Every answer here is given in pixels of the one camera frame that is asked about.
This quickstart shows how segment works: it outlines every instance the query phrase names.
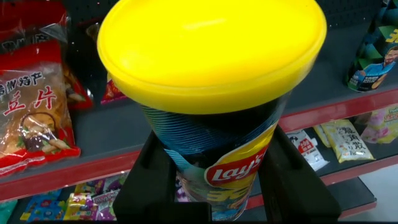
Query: red snack bag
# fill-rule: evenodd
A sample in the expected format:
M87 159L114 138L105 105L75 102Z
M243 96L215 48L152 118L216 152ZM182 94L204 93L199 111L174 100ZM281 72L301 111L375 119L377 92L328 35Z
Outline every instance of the red snack bag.
M20 2L15 14L20 16L0 19L0 53L11 52L23 46L57 39L62 51L67 49L67 12L61 2L30 0ZM67 87L68 106L85 109L93 106L88 92L63 60L64 82Z
M0 55L0 113L0 177L80 155L56 41Z
M97 22L86 29L86 34L90 36L95 42L97 41L98 32L100 31L101 23ZM108 103L114 100L126 98L124 94L114 85L109 74L106 76L105 95L101 100L101 104Z

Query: yellow lid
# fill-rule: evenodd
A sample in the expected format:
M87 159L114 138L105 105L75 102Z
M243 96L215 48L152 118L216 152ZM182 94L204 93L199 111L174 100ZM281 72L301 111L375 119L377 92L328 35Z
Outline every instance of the yellow lid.
M133 100L213 114L291 90L325 36L314 0L121 0L102 23L98 52Z

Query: lay's logo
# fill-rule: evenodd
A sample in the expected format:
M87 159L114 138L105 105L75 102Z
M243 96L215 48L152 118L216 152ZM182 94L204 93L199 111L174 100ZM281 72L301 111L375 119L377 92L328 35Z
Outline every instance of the lay's logo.
M234 182L249 177L257 172L268 146L256 154L227 164L211 166L206 171L207 182L215 187L221 187L228 182Z

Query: packaged snack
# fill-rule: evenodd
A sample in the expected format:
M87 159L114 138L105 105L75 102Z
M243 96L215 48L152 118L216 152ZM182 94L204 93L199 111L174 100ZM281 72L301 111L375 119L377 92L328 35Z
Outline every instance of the packaged snack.
M98 206L89 193L70 194L64 220L95 220Z
M21 8L17 18L0 21L0 53L17 50L23 46L56 39L67 49L67 24L69 18L59 1L23 1L30 8ZM63 59L63 75L70 109L85 109L93 106L85 90Z
M111 190L121 189L128 174L119 174L112 177L92 180L83 184L76 185L75 193L90 193L98 195Z
M56 41L0 55L0 113L0 176L80 155Z
M330 121L321 126L328 136L338 162L374 159L353 124L347 119Z
M310 139L304 130L288 133L287 136L315 171L329 163L318 151L317 140Z
M345 82L355 91L375 90L386 79L398 58L397 1L384 3L358 49Z
M95 42L97 42L98 31L100 31L101 23L97 22L86 29L86 34L90 36ZM120 100L126 98L124 94L114 85L112 78L109 74L106 76L106 88L105 95L101 100L101 103L108 103L114 100Z
M83 184L76 185L75 194L89 193L90 195L98 195L102 193L104 188L104 179L92 180Z
M10 202L0 203L0 224L6 224L8 219L10 218L12 211L17 205L17 200L13 200Z
M370 143L388 144L398 136L398 105L373 111L361 137Z
M120 190L114 190L96 197L93 197L94 204L98 206L95 220L116 220L113 211L113 202Z
M48 208L63 208L65 206L65 202L58 201L56 198L50 198L48 195L35 195L32 197L30 202L28 203L24 213L21 215L20 220L28 221L31 220L32 214L35 211L40 210L37 215L42 213L42 209Z
M57 207L47 207L47 208L36 208L31 214L29 219L27 220L28 223L32 221L53 221L53 220L58 220L61 221L63 220L63 216L65 214L65 211L63 210L63 207L57 206Z
M312 127L315 132L317 133L318 137L321 139L322 143L326 146L326 147L331 147L328 137L326 136L325 132L323 131L322 127L318 124L315 125L314 127Z

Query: white floor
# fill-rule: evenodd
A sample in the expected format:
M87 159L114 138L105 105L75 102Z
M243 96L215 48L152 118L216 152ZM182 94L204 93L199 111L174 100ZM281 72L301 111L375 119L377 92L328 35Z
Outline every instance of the white floor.
M343 220L398 222L398 165L362 175L360 178L377 198L377 206Z

